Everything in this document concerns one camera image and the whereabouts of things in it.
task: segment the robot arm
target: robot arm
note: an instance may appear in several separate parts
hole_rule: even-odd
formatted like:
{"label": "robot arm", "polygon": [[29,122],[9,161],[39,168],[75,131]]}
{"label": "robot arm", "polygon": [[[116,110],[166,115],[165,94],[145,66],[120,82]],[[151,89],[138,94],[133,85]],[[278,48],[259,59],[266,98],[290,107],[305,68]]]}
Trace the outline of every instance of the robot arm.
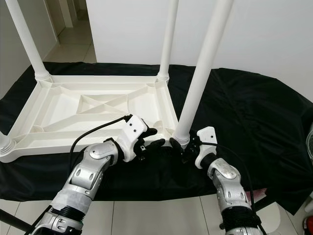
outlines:
{"label": "robot arm", "polygon": [[116,141],[108,139],[95,143],[84,151],[82,161],[73,169],[63,188],[51,202],[32,235],[80,235],[83,219],[93,201],[103,173],[118,158],[129,162],[135,157],[134,146],[142,136],[155,134],[146,123],[132,116]]}
{"label": "robot arm", "polygon": [[[201,142],[217,143],[213,127],[197,132]],[[226,235],[263,235],[258,220],[248,203],[246,192],[240,184],[239,171],[224,159],[216,156],[216,147],[201,145],[196,167],[207,171],[217,189],[217,199]]]}

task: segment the robotic hand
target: robotic hand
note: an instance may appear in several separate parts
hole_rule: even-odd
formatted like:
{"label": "robotic hand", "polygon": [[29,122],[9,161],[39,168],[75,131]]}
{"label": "robotic hand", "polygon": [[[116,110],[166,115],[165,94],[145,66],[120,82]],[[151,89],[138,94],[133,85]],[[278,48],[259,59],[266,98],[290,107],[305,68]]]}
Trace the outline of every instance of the robotic hand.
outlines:
{"label": "robotic hand", "polygon": [[213,127],[206,127],[197,132],[186,149],[170,139],[173,148],[183,162],[194,159],[199,169],[204,169],[217,189],[217,199],[223,218],[226,235],[263,235],[258,229],[259,217],[251,209],[246,192],[240,184],[239,171],[224,159],[217,157],[217,140]]}
{"label": "robotic hand", "polygon": [[[157,130],[149,128],[142,119],[132,116],[116,141],[110,138],[88,146],[83,160],[73,169],[36,228],[26,234],[80,235],[83,218],[99,189],[104,171],[118,159],[129,162],[136,154],[142,156],[147,151],[143,138],[156,133]],[[147,147],[162,146],[164,142],[158,140]]]}

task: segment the black cloth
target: black cloth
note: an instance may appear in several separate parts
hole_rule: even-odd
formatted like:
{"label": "black cloth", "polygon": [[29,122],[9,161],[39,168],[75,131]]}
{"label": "black cloth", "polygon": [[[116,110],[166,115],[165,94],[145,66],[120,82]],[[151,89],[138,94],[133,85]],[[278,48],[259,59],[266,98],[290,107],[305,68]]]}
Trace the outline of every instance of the black cloth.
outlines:
{"label": "black cloth", "polygon": [[[157,65],[45,63],[53,75],[156,75]],[[171,65],[168,88],[179,118],[195,67]],[[29,67],[0,100],[0,130],[8,134],[36,85]],[[313,191],[313,167],[305,139],[313,122],[313,104],[277,79],[239,70],[212,70],[192,130],[214,126],[218,143],[245,161],[254,189],[268,188],[290,213]],[[242,173],[233,156],[218,154]],[[20,157],[0,163],[0,198],[51,200],[69,175],[68,153]],[[205,172],[182,164],[164,147],[145,161],[110,167],[95,200],[167,200],[213,194]]]}

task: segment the floor tile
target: floor tile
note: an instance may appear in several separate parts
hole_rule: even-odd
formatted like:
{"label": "floor tile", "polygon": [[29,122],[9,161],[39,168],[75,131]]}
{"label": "floor tile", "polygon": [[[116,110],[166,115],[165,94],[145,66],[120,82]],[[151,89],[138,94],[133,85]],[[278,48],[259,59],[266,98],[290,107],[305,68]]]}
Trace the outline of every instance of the floor tile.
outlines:
{"label": "floor tile", "polygon": [[276,231],[281,224],[280,209],[277,203],[259,210],[257,215],[261,218],[262,227],[267,233]]}
{"label": "floor tile", "polygon": [[290,218],[293,226],[295,227],[297,233],[299,235],[303,234],[303,220],[308,217],[309,215],[313,215],[313,211],[311,211],[310,213],[306,213],[304,211],[304,207],[305,205],[311,200],[308,199],[303,205],[302,207],[298,210],[298,212],[295,215],[290,214],[289,212],[287,212],[288,217]]}
{"label": "floor tile", "polygon": [[79,62],[83,61],[89,45],[60,44],[60,46],[49,56],[48,62]]}
{"label": "floor tile", "polygon": [[[39,215],[49,206],[51,201],[30,201],[21,202],[18,210],[16,211],[16,217],[25,221],[26,223],[32,224]],[[25,232],[10,227],[8,235],[24,235]]]}
{"label": "floor tile", "polygon": [[111,235],[113,202],[92,202],[82,235]]}
{"label": "floor tile", "polygon": [[209,234],[225,235],[225,230],[221,230],[219,227],[223,220],[220,213],[216,194],[202,196],[200,198]]}
{"label": "floor tile", "polygon": [[94,46],[90,45],[87,54],[83,60],[85,63],[97,63],[96,53],[94,51]]}
{"label": "floor tile", "polygon": [[279,227],[275,232],[272,232],[268,235],[297,235],[297,232],[294,229],[292,222],[287,215],[287,212],[279,205],[278,208],[280,212]]}
{"label": "floor tile", "polygon": [[61,44],[91,44],[91,29],[89,21],[78,21],[73,28],[65,28],[59,35]]}
{"label": "floor tile", "polygon": [[[4,210],[5,212],[15,215],[16,210],[18,209],[19,202],[14,201],[7,201],[0,199],[0,209]],[[0,235],[6,235],[9,231],[10,225],[0,222]]]}
{"label": "floor tile", "polygon": [[112,235],[208,235],[198,197],[115,202]]}

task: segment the white tiled floor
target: white tiled floor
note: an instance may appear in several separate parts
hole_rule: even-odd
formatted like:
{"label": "white tiled floor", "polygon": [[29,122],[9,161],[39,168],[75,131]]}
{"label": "white tiled floor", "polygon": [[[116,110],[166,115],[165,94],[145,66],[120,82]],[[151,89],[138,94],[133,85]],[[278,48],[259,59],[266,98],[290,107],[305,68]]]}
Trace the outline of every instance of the white tiled floor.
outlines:
{"label": "white tiled floor", "polygon": [[45,61],[97,62],[89,21],[79,21],[74,28],[65,28],[59,35],[59,42],[60,45]]}
{"label": "white tiled floor", "polygon": [[[65,29],[60,46],[46,59],[50,62],[96,63],[89,22]],[[1,209],[33,223],[49,201],[11,202],[0,200]],[[272,212],[265,211],[268,218]],[[281,223],[271,235],[302,235],[303,210],[292,216],[279,207]],[[216,195],[163,202],[93,202],[84,220],[84,235],[223,235]],[[0,235],[23,232],[0,224]]]}

